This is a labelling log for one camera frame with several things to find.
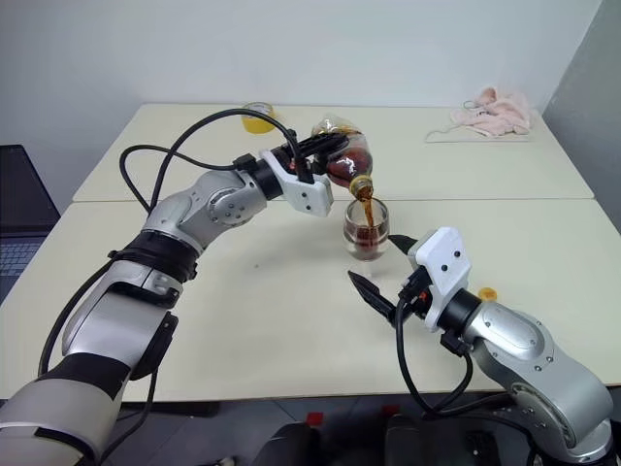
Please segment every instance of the white wall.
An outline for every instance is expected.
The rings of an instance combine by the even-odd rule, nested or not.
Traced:
[[[64,209],[146,101],[450,106],[500,84],[543,110],[599,5],[0,0],[0,144]]]

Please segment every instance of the pink cloth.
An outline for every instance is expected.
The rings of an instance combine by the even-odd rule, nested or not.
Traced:
[[[499,95],[488,87],[474,100],[474,107],[450,114],[451,119],[485,136],[497,137],[514,132],[528,134],[531,116],[526,97],[519,92]]]

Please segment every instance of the laptop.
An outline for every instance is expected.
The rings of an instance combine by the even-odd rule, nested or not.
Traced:
[[[60,215],[22,146],[0,146],[0,303]]]

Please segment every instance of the black wire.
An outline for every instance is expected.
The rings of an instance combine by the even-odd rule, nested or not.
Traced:
[[[434,411],[440,411],[453,403],[464,393],[464,391],[466,391],[466,388],[468,388],[468,385],[473,379],[474,365],[473,359],[469,354],[464,354],[464,359],[466,359],[466,375],[452,392],[450,392],[445,398],[443,398],[437,405],[434,406]]]
[[[159,167],[159,172],[157,173],[157,179],[155,180],[155,185],[153,187],[153,193],[151,195],[151,202],[149,204],[149,211],[152,211],[157,205],[159,193],[162,189],[162,184],[164,183],[164,176],[166,175],[166,170],[168,168],[168,165],[171,163],[171,159],[175,156],[175,152],[177,152],[180,149],[181,145],[192,134],[194,134],[196,131],[201,129],[203,126],[206,126],[207,124],[212,123],[218,119],[225,118],[225,117],[231,117],[234,115],[245,115],[248,117],[256,117],[256,118],[268,121],[282,133],[282,135],[284,136],[284,139],[286,139],[287,143],[289,143],[291,152],[293,152],[294,160],[300,161],[303,158],[302,153],[300,152],[300,148],[298,146],[298,141],[295,137],[295,133],[287,130],[287,128],[285,128],[282,125],[282,123],[280,123],[278,120],[270,116],[261,114],[259,112],[254,112],[253,110],[248,110],[248,109],[229,109],[229,110],[223,110],[222,112],[216,112],[215,114],[209,115],[201,119],[200,121],[197,121],[192,126],[187,128],[183,132],[183,134],[181,134],[178,137],[175,143],[170,147],[170,149],[168,150],[168,153],[164,157],[164,160],[162,160],[162,163]]]
[[[111,260],[106,262],[97,272],[91,275],[86,282],[82,284],[82,286],[74,293],[69,302],[62,309],[58,317],[56,318],[56,322],[52,326],[51,330],[48,333],[48,338],[46,339],[45,344],[43,345],[43,349],[41,351],[41,357],[39,358],[39,368],[38,375],[41,377],[45,374],[49,369],[49,359],[51,358],[51,352],[54,348],[54,344],[58,339],[58,335],[60,335],[60,331],[62,327],[65,325],[67,318],[74,310],[78,302],[82,299],[82,297],[86,294],[86,292],[97,282],[101,277],[110,269],[110,266],[113,264]]]
[[[148,385],[147,401],[145,402],[145,407],[142,410],[142,415],[140,416],[140,419],[138,419],[138,421],[134,425],[132,425],[125,432],[123,432],[116,440],[114,440],[104,450],[104,452],[101,455],[101,460],[99,461],[99,464],[103,464],[103,462],[106,461],[108,456],[110,456],[114,452],[114,450],[120,446],[120,444],[125,442],[130,435],[132,435],[134,432],[136,432],[138,429],[140,429],[143,426],[143,424],[147,420],[148,413],[151,411],[151,407],[153,406],[153,396],[155,395],[156,385],[157,385],[157,369],[155,369],[151,373],[151,381]]]
[[[129,190],[132,191],[132,193],[134,194],[138,202],[140,202],[140,204],[145,208],[145,210],[149,212],[150,207],[148,206],[147,200],[145,199],[145,197],[143,197],[141,192],[134,185],[134,182],[132,182],[129,176],[129,173],[127,173],[127,157],[131,153],[137,150],[157,150],[160,152],[168,153],[169,149],[162,148],[161,146],[154,146],[151,144],[138,144],[136,146],[130,146],[129,148],[124,150],[122,154],[120,155],[120,158],[118,159],[118,165],[119,165],[118,168],[120,169],[120,175],[123,177],[123,180],[127,184],[127,187],[129,187]],[[186,162],[189,162],[192,165],[196,165],[197,167],[205,168],[208,170],[220,170],[220,171],[235,170],[235,165],[211,165],[210,163],[199,162],[198,160],[192,157],[189,157],[187,155],[183,155],[182,153],[179,153],[179,152],[173,152],[173,156],[178,157],[182,160],[185,160]]]
[[[119,422],[121,420],[126,420],[129,419],[130,417],[134,417],[137,416],[141,413],[142,411],[135,411],[134,413],[130,413],[129,415],[125,415],[125,416],[121,416],[121,417],[117,417],[116,418],[116,422]]]
[[[411,375],[409,374],[408,363],[406,362],[406,353],[404,351],[404,323],[403,323],[403,314],[404,314],[405,304],[406,302],[403,299],[400,299],[399,303],[397,304],[397,310],[395,312],[395,329],[396,329],[396,335],[397,335],[397,358],[399,360],[399,367],[401,369],[401,374],[403,375],[403,378],[406,381],[406,385],[408,386],[409,393],[411,394],[412,398],[414,398],[416,403],[422,408],[422,410],[425,412],[427,416],[430,416],[430,417],[458,416],[458,415],[467,413],[469,411],[475,410],[476,408],[480,408],[482,406],[492,404],[492,403],[493,404],[512,403],[512,399],[508,394],[501,393],[497,395],[486,396],[484,398],[481,398],[467,405],[463,405],[463,406],[459,406],[459,407],[451,408],[451,409],[437,409],[436,407],[432,407],[431,405],[429,405],[429,403],[425,401],[425,399],[422,397],[422,395],[416,388],[416,385],[414,384],[414,381],[412,380]],[[467,363],[466,376],[464,377],[464,379],[462,379],[462,382],[451,393],[449,393],[448,396],[446,396],[443,400],[441,400],[437,406],[441,406],[441,408],[447,406],[448,404],[455,401],[455,399],[461,394],[461,392],[465,390],[466,386],[470,382],[470,378],[472,377],[472,374],[469,374],[470,366],[468,365],[468,358],[466,359],[466,363]]]

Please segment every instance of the clear glass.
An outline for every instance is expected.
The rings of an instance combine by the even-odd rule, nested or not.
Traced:
[[[343,237],[347,252],[358,260],[376,260],[388,249],[388,208],[373,198],[374,226],[370,227],[365,215],[365,208],[359,201],[353,201],[345,209]]]

